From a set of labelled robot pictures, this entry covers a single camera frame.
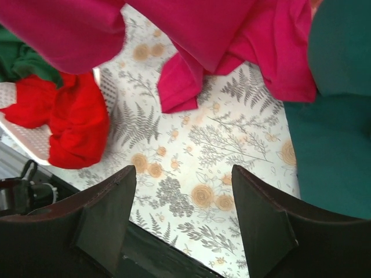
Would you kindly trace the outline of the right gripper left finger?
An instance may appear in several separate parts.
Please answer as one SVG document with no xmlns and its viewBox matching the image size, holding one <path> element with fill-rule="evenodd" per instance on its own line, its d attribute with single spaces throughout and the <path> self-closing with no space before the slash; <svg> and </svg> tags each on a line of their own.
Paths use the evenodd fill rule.
<svg viewBox="0 0 371 278">
<path fill-rule="evenodd" d="M 26 215 L 1 217 L 1 277 L 114 277 L 136 191 L 126 166 Z"/>
</svg>

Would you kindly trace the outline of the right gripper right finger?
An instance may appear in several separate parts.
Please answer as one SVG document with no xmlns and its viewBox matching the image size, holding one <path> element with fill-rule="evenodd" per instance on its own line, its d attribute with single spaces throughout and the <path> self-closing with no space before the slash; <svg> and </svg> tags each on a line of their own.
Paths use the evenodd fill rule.
<svg viewBox="0 0 371 278">
<path fill-rule="evenodd" d="M 369 277 L 370 221 L 333 213 L 232 168 L 250 277 Z"/>
</svg>

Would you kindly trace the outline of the magenta t shirt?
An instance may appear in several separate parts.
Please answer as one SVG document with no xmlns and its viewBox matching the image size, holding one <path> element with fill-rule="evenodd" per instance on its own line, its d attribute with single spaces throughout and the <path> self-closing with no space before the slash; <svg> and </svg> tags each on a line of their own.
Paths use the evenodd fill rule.
<svg viewBox="0 0 371 278">
<path fill-rule="evenodd" d="M 2 1 L 1 24 L 55 68 L 80 74 L 115 57 L 125 41 L 124 1 Z M 311 103 L 309 1 L 129 1 L 177 49 L 158 81 L 164 113 L 197 107 L 206 74 L 258 65 L 278 100 Z"/>
</svg>

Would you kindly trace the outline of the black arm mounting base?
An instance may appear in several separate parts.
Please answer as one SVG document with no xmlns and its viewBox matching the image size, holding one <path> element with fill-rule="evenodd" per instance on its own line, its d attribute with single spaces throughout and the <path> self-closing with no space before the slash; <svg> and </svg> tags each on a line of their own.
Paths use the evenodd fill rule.
<svg viewBox="0 0 371 278">
<path fill-rule="evenodd" d="M 1 217 L 26 215 L 76 194 L 60 188 L 57 200 L 55 187 L 32 180 L 37 170 L 31 160 L 19 177 L 1 181 Z M 114 277 L 216 277 L 216 272 L 129 221 Z"/>
</svg>

